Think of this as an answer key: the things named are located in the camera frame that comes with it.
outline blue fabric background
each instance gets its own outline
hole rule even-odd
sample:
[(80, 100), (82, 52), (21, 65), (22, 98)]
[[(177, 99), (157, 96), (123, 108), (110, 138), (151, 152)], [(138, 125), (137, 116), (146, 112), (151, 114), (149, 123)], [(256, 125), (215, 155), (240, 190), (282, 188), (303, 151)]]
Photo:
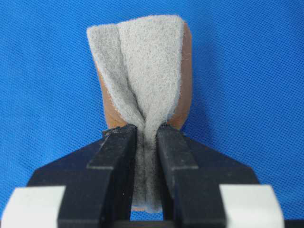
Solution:
[[(253, 167), (286, 219), (304, 219), (304, 1), (0, 2), (0, 213), (39, 166), (101, 137), (86, 28), (177, 14), (192, 32), (183, 131)], [(161, 219), (143, 212), (133, 219)]]

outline black clamp jaw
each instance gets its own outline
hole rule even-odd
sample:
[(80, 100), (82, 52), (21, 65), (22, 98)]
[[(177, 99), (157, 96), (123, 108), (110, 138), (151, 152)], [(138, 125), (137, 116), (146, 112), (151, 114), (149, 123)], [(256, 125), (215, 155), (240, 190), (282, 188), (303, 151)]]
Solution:
[[(164, 221), (131, 222), (137, 129), (104, 137), (37, 169), (27, 186), (66, 187), (58, 228), (225, 228), (219, 184), (259, 184), (253, 170), (168, 125), (157, 132)], [(285, 221), (286, 228), (304, 227)]]

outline gray nonwoven fabric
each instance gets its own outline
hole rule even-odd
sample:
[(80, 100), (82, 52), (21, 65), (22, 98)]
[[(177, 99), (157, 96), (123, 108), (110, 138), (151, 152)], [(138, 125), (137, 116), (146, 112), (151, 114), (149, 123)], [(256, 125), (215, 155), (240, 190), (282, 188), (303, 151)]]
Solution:
[(148, 16), (92, 26), (87, 37), (96, 66), (122, 119), (138, 128), (132, 206), (161, 210), (156, 132), (180, 96), (184, 21)]

